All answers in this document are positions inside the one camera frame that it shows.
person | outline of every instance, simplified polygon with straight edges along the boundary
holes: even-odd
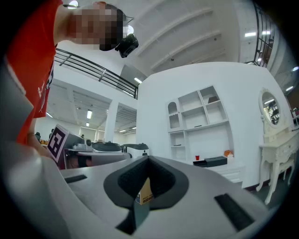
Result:
[[[51,129],[51,133],[49,134],[49,139],[51,138],[53,131],[54,131],[54,129]]]
[[[57,44],[70,40],[98,44],[100,50],[113,49],[123,38],[125,18],[120,9],[102,1],[68,9],[62,5],[62,0],[45,0],[27,18],[5,57],[14,81],[23,87],[34,107],[18,135],[18,143],[32,146],[40,155],[51,157],[35,137],[34,128],[36,118],[46,116]]]
[[[38,142],[40,143],[41,142],[41,134],[39,132],[36,132],[35,136],[36,136]]]

white column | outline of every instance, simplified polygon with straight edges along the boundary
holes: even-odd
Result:
[[[113,142],[117,108],[118,108],[118,101],[112,100],[109,106],[109,111],[106,120],[105,133],[104,133],[105,142],[108,141]]]

table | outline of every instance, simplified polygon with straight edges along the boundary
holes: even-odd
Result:
[[[281,137],[278,137],[275,141],[264,143],[260,145],[262,149],[262,161],[260,166],[260,183],[257,186],[256,190],[259,191],[263,185],[263,166],[265,161],[272,164],[272,173],[271,173],[271,185],[268,196],[265,200],[265,204],[268,204],[271,200],[272,193],[275,191],[277,179],[279,175],[279,166],[281,163],[286,163],[289,157],[296,153],[299,149],[299,131],[289,131],[286,134],[283,134]]]

white shelf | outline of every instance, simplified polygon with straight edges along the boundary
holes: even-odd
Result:
[[[182,113],[184,128],[193,128],[199,125],[207,125],[206,112],[203,106]]]
[[[178,114],[174,114],[169,116],[169,122],[170,122],[170,129],[175,129],[179,128],[179,119],[178,119]]]
[[[175,98],[166,105],[171,159],[189,163],[196,155],[208,158],[234,150],[228,117],[213,86]]]
[[[208,103],[208,104],[205,104],[206,107],[209,107],[210,105],[214,105],[214,104],[218,104],[220,102],[220,100],[217,100],[217,101],[214,101],[212,103]]]
[[[210,127],[215,127],[215,126],[223,125],[226,122],[228,122],[227,119],[219,121],[219,122],[215,122],[215,123],[212,123],[212,124],[209,124],[209,125],[204,125],[204,126],[199,126],[199,127],[196,127],[196,128],[185,129],[185,131],[190,132],[190,131],[196,131],[196,130],[201,130],[201,129],[207,129],[207,128],[210,128]]]
[[[182,111],[182,115],[184,115],[184,116],[192,115],[192,114],[195,114],[196,112],[199,112],[201,110],[203,110],[203,105],[199,106],[199,107],[196,107],[196,108],[193,108],[193,109],[190,109],[190,110]]]
[[[219,122],[219,121],[223,121],[223,120],[227,120],[225,110],[224,110],[220,100],[212,102],[210,104],[207,104],[206,112],[207,112],[207,116],[209,118],[210,124]]]
[[[188,111],[203,105],[198,91],[194,91],[178,98],[178,102],[180,104],[181,111]]]
[[[208,104],[211,97],[217,97],[217,100],[219,100],[218,94],[213,86],[202,89],[199,92],[205,105]]]

